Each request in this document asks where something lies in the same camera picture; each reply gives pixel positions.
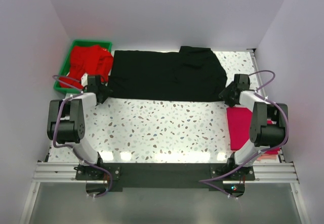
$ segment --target folded black garment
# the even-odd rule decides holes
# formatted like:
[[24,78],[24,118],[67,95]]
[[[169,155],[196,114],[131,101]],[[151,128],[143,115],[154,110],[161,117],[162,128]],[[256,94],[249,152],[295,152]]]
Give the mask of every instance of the folded black garment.
[[115,51],[109,87],[113,98],[220,101],[227,76],[208,48],[179,52]]

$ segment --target green bin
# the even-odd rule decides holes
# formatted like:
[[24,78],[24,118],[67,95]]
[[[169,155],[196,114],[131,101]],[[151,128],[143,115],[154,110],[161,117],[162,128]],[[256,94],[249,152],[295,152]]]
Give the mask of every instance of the green bin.
[[[61,69],[60,69],[59,75],[66,76],[68,74],[68,72],[70,71],[70,54],[71,54],[71,51],[74,46],[90,47],[90,46],[95,46],[95,45],[99,45],[102,48],[106,48],[109,50],[109,52],[111,52],[112,43],[109,41],[76,39],[75,41],[73,41],[73,43],[69,49],[69,52],[63,62]],[[54,89],[56,91],[59,91],[59,92],[65,93],[65,94],[77,94],[78,93],[78,90],[76,90],[76,89],[61,87],[61,85],[58,81],[55,81]]]

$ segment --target white table surface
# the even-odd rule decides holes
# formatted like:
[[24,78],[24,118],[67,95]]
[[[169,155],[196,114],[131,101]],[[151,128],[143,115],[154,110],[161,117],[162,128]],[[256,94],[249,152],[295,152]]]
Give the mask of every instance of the white table surface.
[[[228,81],[255,71],[249,52],[215,52]],[[258,87],[250,77],[251,89]],[[104,162],[224,163],[232,153],[223,102],[109,98],[85,114],[86,137]],[[51,148],[49,162],[78,162],[69,149]],[[262,160],[261,162],[279,162]]]

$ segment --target white wall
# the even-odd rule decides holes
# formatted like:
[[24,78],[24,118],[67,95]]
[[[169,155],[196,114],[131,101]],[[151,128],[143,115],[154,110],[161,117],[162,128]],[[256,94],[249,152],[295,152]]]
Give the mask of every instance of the white wall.
[[69,38],[50,0],[0,0],[0,17],[0,223],[18,223]]
[[283,0],[51,0],[72,38],[113,48],[256,48]]
[[313,224],[324,220],[324,0],[285,0],[256,50],[276,80],[266,91],[289,107],[285,153],[294,161]]

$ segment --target red garment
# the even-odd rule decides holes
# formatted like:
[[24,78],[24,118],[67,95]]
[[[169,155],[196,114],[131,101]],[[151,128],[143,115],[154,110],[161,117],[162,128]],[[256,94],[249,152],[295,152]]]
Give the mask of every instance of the red garment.
[[[237,151],[250,138],[250,124],[252,119],[252,112],[247,108],[227,108],[227,123],[230,138],[230,146],[232,151]],[[279,148],[267,151],[267,154],[278,154]]]
[[[101,75],[101,81],[108,82],[108,73],[112,68],[112,63],[113,57],[111,53],[99,45],[91,47],[75,46],[70,53],[71,66],[68,76],[81,82],[81,78],[85,73],[88,75]],[[83,88],[81,83],[77,81],[68,78],[60,78],[60,80],[80,89]],[[61,87],[69,87],[62,83],[60,85]]]

